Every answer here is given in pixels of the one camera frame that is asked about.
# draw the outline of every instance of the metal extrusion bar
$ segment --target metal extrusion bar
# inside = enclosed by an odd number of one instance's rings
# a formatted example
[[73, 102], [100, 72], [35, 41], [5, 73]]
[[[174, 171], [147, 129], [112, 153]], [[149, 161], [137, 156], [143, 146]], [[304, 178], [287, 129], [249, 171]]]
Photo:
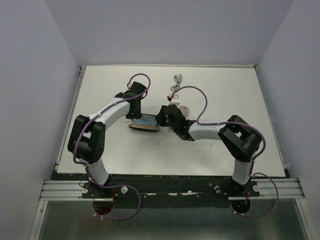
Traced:
[[39, 201], [38, 207], [35, 212], [35, 217], [33, 220], [31, 232], [29, 235], [29, 240], [39, 239], [43, 221], [45, 219], [47, 205], [48, 205], [47, 201]]
[[[254, 179], [259, 187], [260, 196], [250, 199], [275, 199], [274, 185], [268, 179]], [[276, 178], [273, 179], [280, 199], [301, 199], [305, 197], [299, 179]], [[112, 201], [112, 198], [82, 198], [80, 181], [45, 181], [42, 187], [40, 201]], [[229, 200], [243, 200], [244, 197], [229, 197]]]
[[[277, 198], [275, 186], [269, 179], [254, 179], [259, 187], [260, 196], [253, 196], [250, 199], [275, 199]], [[278, 188], [279, 199], [302, 199], [304, 191], [297, 178], [276, 178], [272, 179]], [[244, 197], [229, 197], [229, 200], [244, 200]]]
[[80, 181], [44, 181], [40, 201], [113, 201], [112, 198], [82, 198]]

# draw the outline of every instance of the blue object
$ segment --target blue object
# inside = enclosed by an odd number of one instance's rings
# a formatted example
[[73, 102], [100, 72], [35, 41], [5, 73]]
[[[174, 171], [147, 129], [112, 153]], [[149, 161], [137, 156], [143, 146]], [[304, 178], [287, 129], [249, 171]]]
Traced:
[[137, 125], [149, 125], [154, 128], [157, 126], [157, 120], [155, 119], [155, 116], [153, 116], [153, 115], [142, 114], [141, 118], [132, 119], [132, 122]]

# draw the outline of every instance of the eyeglasses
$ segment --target eyeglasses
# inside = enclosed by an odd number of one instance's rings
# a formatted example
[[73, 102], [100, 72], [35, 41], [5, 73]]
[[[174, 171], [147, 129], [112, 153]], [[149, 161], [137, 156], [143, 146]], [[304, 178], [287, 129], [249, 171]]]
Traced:
[[173, 80], [176, 82], [176, 85], [173, 85], [170, 89], [171, 91], [177, 91], [180, 88], [180, 84], [182, 82], [182, 76], [181, 74], [175, 75], [173, 77]]

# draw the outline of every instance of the black bracket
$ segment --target black bracket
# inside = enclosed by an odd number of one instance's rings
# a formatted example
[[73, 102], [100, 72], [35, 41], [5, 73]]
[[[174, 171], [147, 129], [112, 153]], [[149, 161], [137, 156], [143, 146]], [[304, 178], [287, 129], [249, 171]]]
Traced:
[[176, 105], [161, 106], [155, 120], [162, 127], [170, 127], [175, 134], [184, 141], [194, 141], [189, 134], [189, 128], [195, 120], [186, 120], [181, 110]]
[[[228, 197], [258, 197], [253, 190], [257, 183], [250, 181], [245, 189], [234, 188], [230, 176], [170, 176], [170, 175], [111, 175], [106, 186], [130, 185], [135, 187], [142, 199], [142, 208], [228, 208]], [[117, 208], [137, 207], [137, 194], [128, 189], [126, 194], [121, 187], [103, 189], [92, 182], [84, 185], [88, 190], [84, 199], [106, 199], [114, 196]]]
[[[143, 84], [134, 81], [128, 91], [119, 92], [114, 97], [115, 98], [122, 98], [122, 99], [129, 99], [129, 98], [132, 98], [132, 97], [137, 96], [139, 94], [142, 94], [145, 90], [146, 90], [146, 87]], [[128, 101], [130, 103], [130, 109], [129, 109], [129, 113], [127, 115], [125, 115], [125, 117], [127, 119], [140, 119], [142, 117], [141, 100], [144, 97], [141, 96], [136, 99]]]
[[[67, 145], [69, 152], [74, 152], [78, 137], [89, 121], [89, 117], [83, 115], [79, 115], [75, 118]], [[82, 136], [76, 152], [76, 157], [87, 161], [89, 164], [93, 164], [101, 158], [102, 153], [104, 152], [106, 126], [102, 122], [93, 121], [85, 132], [88, 133], [89, 131], [91, 132], [91, 136], [90, 138]]]
[[[237, 115], [232, 115], [228, 122], [247, 124]], [[262, 141], [261, 137], [252, 128], [237, 124], [226, 124], [225, 127], [220, 129], [218, 135], [232, 156], [243, 163], [251, 161]]]

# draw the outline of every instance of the metal frame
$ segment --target metal frame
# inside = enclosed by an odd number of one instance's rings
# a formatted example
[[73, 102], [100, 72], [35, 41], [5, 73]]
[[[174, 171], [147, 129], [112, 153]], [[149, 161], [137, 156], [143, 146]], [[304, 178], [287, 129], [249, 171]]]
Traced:
[[48, 201], [40, 200], [36, 208], [35, 217], [33, 220], [29, 240], [37, 240], [40, 237], [41, 228], [46, 215]]
[[309, 240], [318, 240], [318, 234], [316, 232], [315, 226], [311, 220], [309, 208], [307, 206], [307, 201], [305, 198], [298, 198], [295, 200], [298, 212], [301, 216], [301, 221], [304, 226], [306, 236]]
[[[250, 197], [252, 200], [275, 199], [277, 197], [274, 185], [268, 179], [254, 179], [259, 186], [260, 196]], [[303, 199], [305, 194], [297, 178], [273, 179], [279, 189], [280, 199]], [[80, 186], [88, 181], [45, 181], [42, 187], [40, 201], [105, 201], [112, 198], [82, 198], [83, 188]], [[229, 200], [244, 200], [245, 197], [229, 197]]]
[[74, 93], [73, 100], [72, 100], [72, 106], [71, 106], [70, 113], [69, 113], [68, 120], [67, 120], [67, 125], [65, 126], [65, 130], [64, 130], [64, 133], [63, 133], [63, 138], [62, 138], [63, 142], [62, 142], [62, 144], [61, 144], [61, 146], [59, 148], [59, 153], [58, 153], [57, 159], [55, 161], [55, 167], [54, 167], [55, 171], [58, 171], [58, 168], [59, 168], [59, 163], [60, 163], [60, 159], [61, 159], [61, 156], [62, 156], [62, 151], [64, 149], [64, 145], [65, 145], [66, 140], [67, 140], [67, 133], [68, 133], [69, 127], [71, 125], [72, 116], [73, 116], [75, 108], [76, 108], [76, 103], [77, 103], [77, 100], [78, 100], [78, 96], [79, 96], [79, 92], [80, 92], [80, 89], [81, 89], [82, 81], [84, 79], [85, 72], [86, 72], [86, 69], [87, 69], [86, 66], [80, 66], [79, 68], [80, 68], [80, 72], [79, 72], [78, 82], [76, 84], [75, 93]]

